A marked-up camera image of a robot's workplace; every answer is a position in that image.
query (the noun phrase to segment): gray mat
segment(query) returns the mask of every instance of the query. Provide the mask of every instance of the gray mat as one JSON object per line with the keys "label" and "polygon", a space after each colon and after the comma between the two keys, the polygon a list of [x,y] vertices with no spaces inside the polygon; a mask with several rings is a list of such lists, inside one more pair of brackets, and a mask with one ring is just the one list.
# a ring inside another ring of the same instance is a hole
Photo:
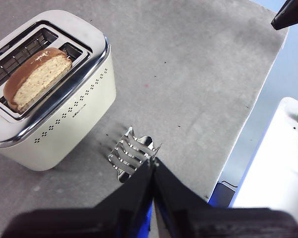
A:
{"label": "gray mat", "polygon": [[52,170],[0,155],[0,233],[20,212],[93,206],[118,188],[105,155],[129,125],[162,142],[159,157],[208,199],[286,36],[274,13],[248,0],[0,0],[0,39],[49,9],[108,36],[117,98]]}

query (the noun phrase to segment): toaster bread slot grill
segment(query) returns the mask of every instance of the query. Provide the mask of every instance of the toaster bread slot grill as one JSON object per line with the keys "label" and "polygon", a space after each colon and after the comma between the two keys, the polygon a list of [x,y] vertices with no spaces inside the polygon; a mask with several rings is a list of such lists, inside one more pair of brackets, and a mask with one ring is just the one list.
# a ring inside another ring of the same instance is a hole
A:
{"label": "toaster bread slot grill", "polygon": [[[89,50],[86,49],[83,44],[78,44],[77,40],[70,35],[64,35],[57,29],[46,24],[38,25],[21,40],[13,42],[12,44],[13,45],[8,43],[6,46],[2,47],[0,54],[0,108],[15,119],[21,119],[24,115],[30,113],[35,105],[44,100],[49,93],[53,93],[58,84],[62,83],[71,72],[75,71],[76,66],[83,63],[89,56]],[[58,48],[61,51],[64,51],[72,61],[72,68],[62,79],[55,82],[49,88],[46,88],[42,97],[36,100],[28,110],[22,114],[14,112],[8,106],[7,101],[3,96],[3,88],[6,81],[11,74],[32,55],[49,47]]]}

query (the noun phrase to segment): metal toast rack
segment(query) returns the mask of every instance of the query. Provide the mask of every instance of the metal toast rack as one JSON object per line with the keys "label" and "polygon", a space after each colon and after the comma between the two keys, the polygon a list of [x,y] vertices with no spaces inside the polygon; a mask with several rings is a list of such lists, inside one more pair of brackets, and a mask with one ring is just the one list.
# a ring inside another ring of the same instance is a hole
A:
{"label": "metal toast rack", "polygon": [[117,170],[118,181],[124,183],[144,161],[153,160],[160,147],[154,148],[150,136],[135,137],[133,127],[129,127],[108,155],[108,161]]}

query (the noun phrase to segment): cream toaster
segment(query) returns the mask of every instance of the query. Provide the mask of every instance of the cream toaster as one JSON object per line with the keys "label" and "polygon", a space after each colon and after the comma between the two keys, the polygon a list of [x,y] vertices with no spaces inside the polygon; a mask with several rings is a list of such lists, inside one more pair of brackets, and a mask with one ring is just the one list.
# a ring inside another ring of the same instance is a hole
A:
{"label": "cream toaster", "polygon": [[[54,47],[70,71],[25,112],[9,108],[3,88],[36,52]],[[0,153],[35,171],[57,165],[116,98],[111,49],[97,28],[61,10],[43,12],[0,41]]]}

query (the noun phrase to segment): white device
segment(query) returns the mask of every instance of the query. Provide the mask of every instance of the white device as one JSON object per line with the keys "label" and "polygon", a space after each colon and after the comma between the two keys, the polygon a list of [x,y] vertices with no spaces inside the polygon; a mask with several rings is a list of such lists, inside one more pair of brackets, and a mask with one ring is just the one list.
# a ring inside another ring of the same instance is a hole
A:
{"label": "white device", "polygon": [[[3,97],[9,76],[36,52],[67,53],[71,70],[27,111]],[[97,28],[61,10],[43,12],[0,41],[0,153],[29,169],[59,163],[93,128],[116,98],[110,45]]]}
{"label": "white device", "polygon": [[269,207],[298,222],[298,101],[283,98],[230,207]]}

